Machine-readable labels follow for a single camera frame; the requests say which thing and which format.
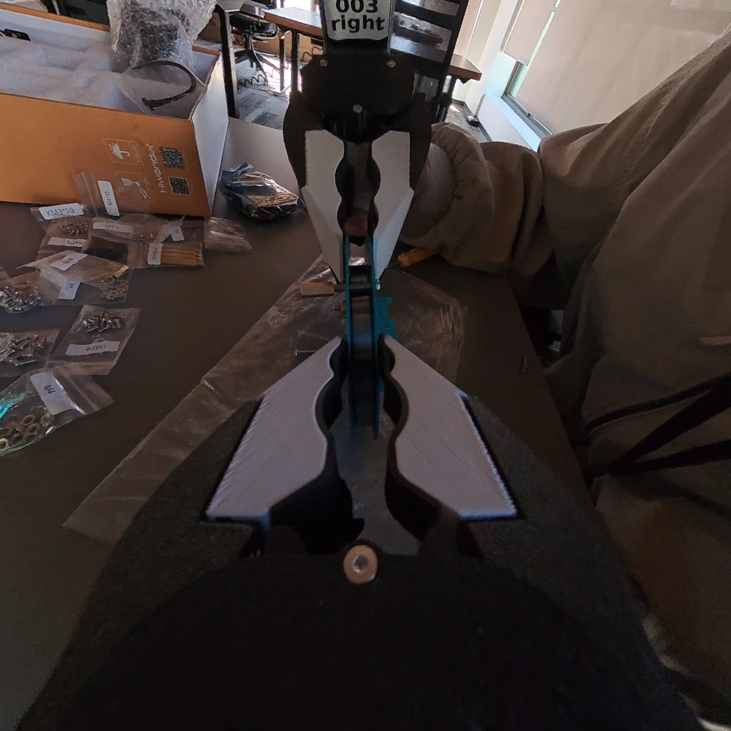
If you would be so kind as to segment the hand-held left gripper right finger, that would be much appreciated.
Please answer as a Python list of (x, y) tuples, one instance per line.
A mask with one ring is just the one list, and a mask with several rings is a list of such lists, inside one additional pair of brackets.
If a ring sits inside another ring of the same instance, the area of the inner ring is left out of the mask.
[(515, 520), (519, 510), (464, 392), (390, 335), (379, 339), (388, 438), (385, 499), (419, 543), (458, 527)]

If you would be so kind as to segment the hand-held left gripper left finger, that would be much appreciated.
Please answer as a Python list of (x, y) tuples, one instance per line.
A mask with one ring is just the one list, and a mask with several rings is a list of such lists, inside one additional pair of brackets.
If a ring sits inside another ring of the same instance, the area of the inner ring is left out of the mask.
[(347, 374), (336, 336), (263, 393), (206, 507), (253, 529), (247, 553), (336, 553), (360, 536), (332, 433)]

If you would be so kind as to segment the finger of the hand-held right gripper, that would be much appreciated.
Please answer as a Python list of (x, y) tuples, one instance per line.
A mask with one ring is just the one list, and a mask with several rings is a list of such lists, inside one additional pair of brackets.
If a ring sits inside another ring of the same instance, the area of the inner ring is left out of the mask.
[(305, 133), (304, 202), (325, 262), (335, 279), (343, 281), (343, 230), (338, 220), (342, 205), (345, 144), (330, 132)]
[(386, 133), (368, 145), (366, 175), (370, 184), (368, 234), (373, 277), (390, 263), (412, 203), (410, 135)]

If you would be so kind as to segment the blue metal disc assembly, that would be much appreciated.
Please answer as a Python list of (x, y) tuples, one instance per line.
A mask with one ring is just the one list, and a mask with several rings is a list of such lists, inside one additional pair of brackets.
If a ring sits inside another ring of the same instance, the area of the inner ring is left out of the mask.
[(390, 297), (382, 297), (375, 270), (374, 244), (370, 237), (343, 236), (343, 291), (346, 348), (348, 354), (348, 405), (352, 435), (369, 427), (374, 439), (379, 434), (382, 378), (379, 339), (397, 338), (389, 317)]

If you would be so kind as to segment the person's right forearm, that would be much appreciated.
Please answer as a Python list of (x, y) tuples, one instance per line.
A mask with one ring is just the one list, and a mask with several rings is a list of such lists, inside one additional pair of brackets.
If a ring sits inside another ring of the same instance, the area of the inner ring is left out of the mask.
[(568, 285), (636, 185), (636, 157), (613, 124), (552, 134), (538, 150), (478, 144), (435, 125), (401, 240), (453, 265)]

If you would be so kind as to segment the dark bag of parts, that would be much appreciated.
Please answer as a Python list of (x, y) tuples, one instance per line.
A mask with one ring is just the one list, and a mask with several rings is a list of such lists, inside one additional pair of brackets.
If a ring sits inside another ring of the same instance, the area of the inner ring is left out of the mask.
[(222, 170), (218, 187), (238, 212), (256, 222), (275, 222), (303, 208), (299, 196), (250, 163)]

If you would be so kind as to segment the clear plastic bag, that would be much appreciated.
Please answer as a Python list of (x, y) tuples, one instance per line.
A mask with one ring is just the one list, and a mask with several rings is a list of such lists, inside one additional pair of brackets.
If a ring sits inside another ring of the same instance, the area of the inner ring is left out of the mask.
[[(200, 383), (139, 443), (67, 518), (64, 527), (114, 544), (169, 475), (245, 402), (256, 400), (297, 366), (297, 350), (316, 351), (344, 333), (335, 307), (343, 294), (304, 297), (306, 281), (334, 278), (318, 257)], [(392, 299), (397, 340), (454, 381), (467, 307), (406, 270), (389, 269), (380, 293)]]

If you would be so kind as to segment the black chair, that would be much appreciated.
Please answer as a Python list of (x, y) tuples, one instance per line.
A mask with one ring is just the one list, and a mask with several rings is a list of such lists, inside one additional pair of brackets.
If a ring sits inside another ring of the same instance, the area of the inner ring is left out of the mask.
[(415, 69), (414, 91), (423, 94), (432, 122), (445, 119), (456, 80), (450, 62), (468, 1), (396, 1), (389, 49), (407, 56)]

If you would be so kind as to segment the bubble wrap bundle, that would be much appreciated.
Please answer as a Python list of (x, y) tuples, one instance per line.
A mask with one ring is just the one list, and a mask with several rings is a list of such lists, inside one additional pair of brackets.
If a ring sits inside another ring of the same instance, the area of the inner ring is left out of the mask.
[(107, 1), (111, 56), (125, 71), (152, 61), (195, 68), (192, 45), (206, 27), (215, 1)]

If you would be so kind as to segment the pile of small hardware bags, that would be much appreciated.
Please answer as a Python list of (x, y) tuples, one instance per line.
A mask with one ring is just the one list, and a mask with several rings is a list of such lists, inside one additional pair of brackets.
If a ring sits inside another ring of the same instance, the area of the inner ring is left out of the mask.
[(25, 273), (2, 270), (2, 314), (81, 303), (63, 338), (59, 328), (2, 331), (2, 457), (23, 450), (111, 404), (93, 377), (114, 368), (140, 310), (125, 307), (140, 269), (198, 269), (204, 251), (250, 253), (240, 222), (152, 213), (151, 194), (131, 173), (80, 172), (80, 201), (32, 208), (44, 230)]

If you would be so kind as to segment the window with roller blinds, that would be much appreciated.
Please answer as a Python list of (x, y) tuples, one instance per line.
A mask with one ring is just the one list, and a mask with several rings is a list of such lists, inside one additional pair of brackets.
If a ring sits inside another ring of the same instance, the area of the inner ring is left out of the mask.
[(501, 44), (508, 79), (488, 132), (536, 147), (542, 131), (605, 123), (711, 46), (729, 1), (517, 2)]

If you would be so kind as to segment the orange cardboard box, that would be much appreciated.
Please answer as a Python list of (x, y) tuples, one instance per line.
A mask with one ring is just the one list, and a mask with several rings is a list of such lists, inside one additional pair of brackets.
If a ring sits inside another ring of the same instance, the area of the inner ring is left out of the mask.
[[(98, 37), (106, 26), (2, 4), (2, 23)], [(169, 118), (2, 94), (2, 201), (79, 200), (74, 176), (131, 173), (151, 194), (152, 212), (213, 211), (229, 116), (221, 53), (187, 118)]]

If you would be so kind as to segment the white foam insert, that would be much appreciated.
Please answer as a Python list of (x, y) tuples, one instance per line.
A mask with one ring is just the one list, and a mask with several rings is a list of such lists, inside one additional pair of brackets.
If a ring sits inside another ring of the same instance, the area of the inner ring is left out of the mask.
[(195, 68), (176, 63), (115, 69), (107, 35), (91, 37), (2, 23), (1, 92), (116, 111), (187, 118), (215, 66), (194, 52)]

